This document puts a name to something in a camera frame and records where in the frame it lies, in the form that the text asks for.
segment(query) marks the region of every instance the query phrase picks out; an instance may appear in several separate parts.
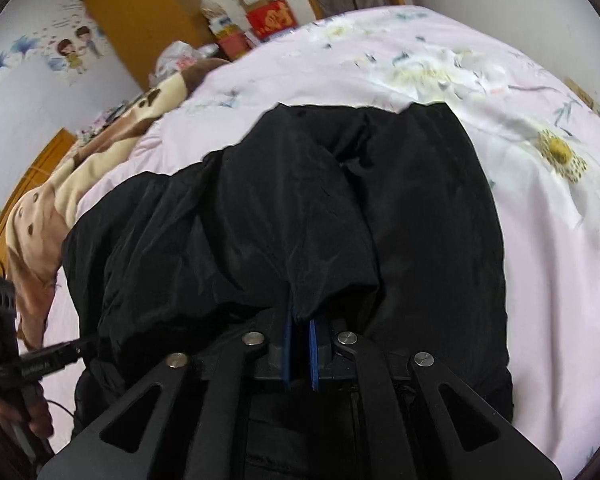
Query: red gift bag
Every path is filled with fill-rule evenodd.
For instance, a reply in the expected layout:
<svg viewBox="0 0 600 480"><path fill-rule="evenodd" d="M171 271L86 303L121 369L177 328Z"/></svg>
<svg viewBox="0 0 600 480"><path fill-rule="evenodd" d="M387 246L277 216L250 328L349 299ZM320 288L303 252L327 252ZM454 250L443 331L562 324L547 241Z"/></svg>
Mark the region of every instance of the red gift bag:
<svg viewBox="0 0 600 480"><path fill-rule="evenodd" d="M286 0L273 0L257 9L247 12L247 20L251 23L255 35L264 40L267 36L298 26L296 17Z"/></svg>

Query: bed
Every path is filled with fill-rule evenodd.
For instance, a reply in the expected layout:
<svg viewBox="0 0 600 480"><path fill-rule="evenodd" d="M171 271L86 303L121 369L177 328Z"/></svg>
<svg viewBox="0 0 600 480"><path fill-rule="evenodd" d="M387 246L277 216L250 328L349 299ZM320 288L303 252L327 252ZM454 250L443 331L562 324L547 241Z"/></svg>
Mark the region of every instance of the bed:
<svg viewBox="0 0 600 480"><path fill-rule="evenodd" d="M573 479L600 446L600 118L510 46L421 7L309 24L211 73L77 216L135 174L173 174L239 142L277 102L398 111L436 101L467 130L500 217L514 425ZM62 269L56 289L46 346L78 337ZM45 396L73 411L82 370L45 378ZM58 450L73 422L51 410Z"/></svg>

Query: black metal bracket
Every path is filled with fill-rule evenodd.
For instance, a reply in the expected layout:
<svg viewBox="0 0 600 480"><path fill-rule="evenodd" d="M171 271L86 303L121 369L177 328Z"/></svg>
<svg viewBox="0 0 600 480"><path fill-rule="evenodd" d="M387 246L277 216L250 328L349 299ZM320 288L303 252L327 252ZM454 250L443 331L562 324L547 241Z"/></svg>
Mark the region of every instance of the black metal bracket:
<svg viewBox="0 0 600 480"><path fill-rule="evenodd" d="M386 354L342 328L324 318L309 327L311 375L316 389L350 396L360 479L560 479L549 459L433 356ZM191 382L206 389L196 393L200 410L184 420L194 431L184 439L182 469L174 476L172 468L170 478L243 478L250 408L243 393L246 384L277 391L288 384L290 334L288 312L268 310L214 354L169 355L39 478L160 478L174 405Z"/></svg>

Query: yellow flower center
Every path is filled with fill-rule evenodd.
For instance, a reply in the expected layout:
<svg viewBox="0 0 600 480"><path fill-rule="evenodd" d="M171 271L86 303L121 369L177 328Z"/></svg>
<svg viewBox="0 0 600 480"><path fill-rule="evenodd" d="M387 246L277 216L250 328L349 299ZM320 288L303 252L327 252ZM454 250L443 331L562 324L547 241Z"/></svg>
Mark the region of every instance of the yellow flower center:
<svg viewBox="0 0 600 480"><path fill-rule="evenodd" d="M554 170L573 184L576 184L587 171L588 164L577 155L567 142L549 130L538 132L536 148Z"/></svg>
<svg viewBox="0 0 600 480"><path fill-rule="evenodd" d="M563 166L568 164L573 158L571 148L559 137L551 137L548 142L549 153L554 156L554 159Z"/></svg>

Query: red box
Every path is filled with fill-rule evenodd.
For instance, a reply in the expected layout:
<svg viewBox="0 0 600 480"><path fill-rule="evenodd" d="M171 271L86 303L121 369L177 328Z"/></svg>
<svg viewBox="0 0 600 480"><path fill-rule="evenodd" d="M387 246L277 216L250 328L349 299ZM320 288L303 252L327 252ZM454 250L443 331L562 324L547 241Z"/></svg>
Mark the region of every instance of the red box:
<svg viewBox="0 0 600 480"><path fill-rule="evenodd" d="M247 20L251 23L255 35L260 40L264 40L267 36L286 28L296 28L298 26L296 17L286 0L273 0L247 12Z"/></svg>
<svg viewBox="0 0 600 480"><path fill-rule="evenodd" d="M218 43L231 61L241 58L249 51L249 45L243 32L230 34L222 40L218 40Z"/></svg>

